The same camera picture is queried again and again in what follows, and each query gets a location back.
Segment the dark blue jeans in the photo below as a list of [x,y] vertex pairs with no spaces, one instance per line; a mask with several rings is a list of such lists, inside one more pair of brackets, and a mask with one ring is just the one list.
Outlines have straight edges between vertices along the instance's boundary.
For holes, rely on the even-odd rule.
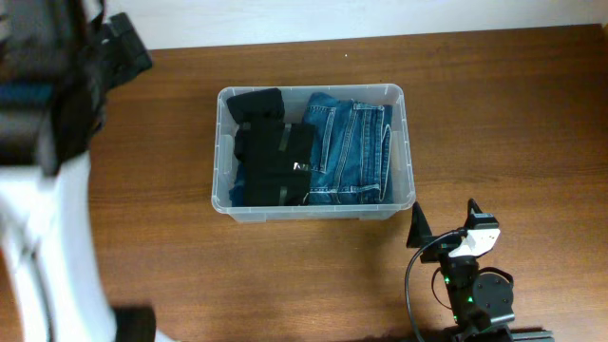
[[302,119],[314,127],[310,204],[393,201],[392,111],[389,104],[338,100],[322,92],[311,96]]

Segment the black garment with tape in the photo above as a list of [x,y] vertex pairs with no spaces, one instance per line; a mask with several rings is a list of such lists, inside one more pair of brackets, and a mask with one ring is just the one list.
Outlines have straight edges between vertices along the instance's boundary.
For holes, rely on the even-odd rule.
[[234,151],[246,170],[242,207],[307,205],[313,144],[314,127],[307,123],[243,123]]

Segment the dark green garment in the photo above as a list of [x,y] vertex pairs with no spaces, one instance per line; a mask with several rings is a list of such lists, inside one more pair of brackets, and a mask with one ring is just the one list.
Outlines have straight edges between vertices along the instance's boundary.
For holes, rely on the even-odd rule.
[[233,96],[227,106],[237,124],[259,118],[282,121],[285,115],[282,93],[276,87]]

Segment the blue towel with tape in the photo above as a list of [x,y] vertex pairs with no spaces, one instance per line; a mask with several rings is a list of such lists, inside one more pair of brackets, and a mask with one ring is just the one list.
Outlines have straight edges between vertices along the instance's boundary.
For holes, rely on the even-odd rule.
[[244,205],[245,174],[244,164],[240,163],[237,168],[234,186],[229,191],[229,198],[233,207],[242,207]]

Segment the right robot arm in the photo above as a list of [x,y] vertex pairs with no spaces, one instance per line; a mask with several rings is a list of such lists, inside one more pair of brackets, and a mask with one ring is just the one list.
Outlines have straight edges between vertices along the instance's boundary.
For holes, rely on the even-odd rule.
[[[404,276],[409,323],[416,341],[553,341],[543,329],[513,331],[514,277],[495,267],[482,268],[478,259],[489,253],[500,236],[500,223],[481,210],[475,199],[467,202],[463,226],[439,236],[432,234],[418,202],[412,206],[407,246],[415,251]],[[436,263],[432,279],[441,276],[455,325],[429,336],[422,334],[411,308],[410,277],[415,262]]]

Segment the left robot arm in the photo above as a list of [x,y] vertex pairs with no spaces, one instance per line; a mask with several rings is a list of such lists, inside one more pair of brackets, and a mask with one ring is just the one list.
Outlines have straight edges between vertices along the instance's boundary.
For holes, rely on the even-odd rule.
[[152,67],[103,0],[1,5],[1,251],[27,341],[153,341],[152,307],[113,307],[88,205],[106,95]]

